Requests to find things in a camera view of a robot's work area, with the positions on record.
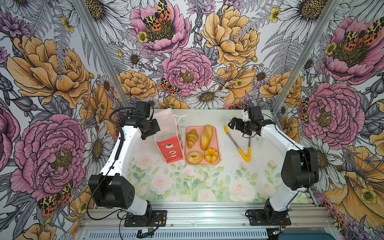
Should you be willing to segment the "white red paper gift bag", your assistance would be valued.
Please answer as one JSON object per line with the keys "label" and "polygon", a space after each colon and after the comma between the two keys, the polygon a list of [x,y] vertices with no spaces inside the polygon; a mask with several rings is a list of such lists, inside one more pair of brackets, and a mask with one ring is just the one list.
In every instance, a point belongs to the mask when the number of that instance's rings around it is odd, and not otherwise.
{"label": "white red paper gift bag", "polygon": [[173,110],[170,108],[160,110],[154,117],[160,127],[154,139],[164,161],[171,164],[184,160],[184,143]]}

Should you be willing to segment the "yellow steel tongs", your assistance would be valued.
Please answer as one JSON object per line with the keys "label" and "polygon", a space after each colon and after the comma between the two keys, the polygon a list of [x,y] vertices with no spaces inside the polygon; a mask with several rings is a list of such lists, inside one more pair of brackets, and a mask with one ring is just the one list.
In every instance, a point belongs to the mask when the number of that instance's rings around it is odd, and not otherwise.
{"label": "yellow steel tongs", "polygon": [[228,127],[227,126],[224,126],[224,130],[225,130],[225,133],[226,135],[231,139],[232,143],[235,145],[235,147],[237,148],[238,152],[240,153],[241,157],[243,158],[243,160],[246,162],[246,163],[249,163],[251,161],[251,157],[252,157],[252,150],[251,150],[251,141],[249,140],[248,141],[248,153],[245,154],[242,150],[242,148],[237,144],[237,142],[235,141],[235,139],[232,137],[232,135],[230,134],[229,130],[228,130]]}

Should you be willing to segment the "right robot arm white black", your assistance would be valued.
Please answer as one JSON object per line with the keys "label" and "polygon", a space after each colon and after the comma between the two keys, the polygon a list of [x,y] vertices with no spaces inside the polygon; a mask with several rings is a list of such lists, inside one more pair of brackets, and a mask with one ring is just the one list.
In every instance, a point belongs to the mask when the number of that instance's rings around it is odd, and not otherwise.
{"label": "right robot arm white black", "polygon": [[244,136],[259,135],[284,155],[278,190],[266,200],[262,210],[247,210],[245,216],[251,226],[289,226],[291,203],[299,193],[305,193],[319,181],[317,151],[289,138],[273,120],[264,118],[260,107],[245,108],[243,118],[232,118],[224,129],[226,135],[230,134],[229,129],[240,131]]}

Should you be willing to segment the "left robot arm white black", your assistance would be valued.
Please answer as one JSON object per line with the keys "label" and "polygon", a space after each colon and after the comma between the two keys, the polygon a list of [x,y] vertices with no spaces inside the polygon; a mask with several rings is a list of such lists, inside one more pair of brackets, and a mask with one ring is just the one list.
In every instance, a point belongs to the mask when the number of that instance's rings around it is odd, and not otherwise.
{"label": "left robot arm white black", "polygon": [[106,164],[99,174],[90,176],[88,185],[97,207],[126,212],[134,226],[147,226],[153,220],[152,206],[136,196],[135,187],[128,180],[128,166],[137,142],[156,134],[160,127],[149,103],[137,102],[135,107],[125,109],[128,113],[119,122],[113,120],[117,110],[109,116],[119,131],[118,140]]}

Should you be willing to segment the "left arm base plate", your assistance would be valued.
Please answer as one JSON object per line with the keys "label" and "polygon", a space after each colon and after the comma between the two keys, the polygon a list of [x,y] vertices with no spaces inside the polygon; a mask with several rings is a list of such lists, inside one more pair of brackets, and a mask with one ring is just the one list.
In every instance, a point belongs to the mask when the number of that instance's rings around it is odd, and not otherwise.
{"label": "left arm base plate", "polygon": [[167,221],[168,211],[166,210],[152,210],[143,216],[135,216],[129,214],[125,218],[124,227],[128,228],[141,228],[141,227],[165,227]]}

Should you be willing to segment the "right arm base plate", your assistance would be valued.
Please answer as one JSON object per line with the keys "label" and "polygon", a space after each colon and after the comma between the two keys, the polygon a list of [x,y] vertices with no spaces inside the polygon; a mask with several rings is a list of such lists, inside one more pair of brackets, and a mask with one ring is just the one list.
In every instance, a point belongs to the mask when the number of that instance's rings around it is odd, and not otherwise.
{"label": "right arm base plate", "polygon": [[247,210],[245,216],[249,219],[251,226],[290,226],[291,219],[288,211],[276,212],[273,210]]}

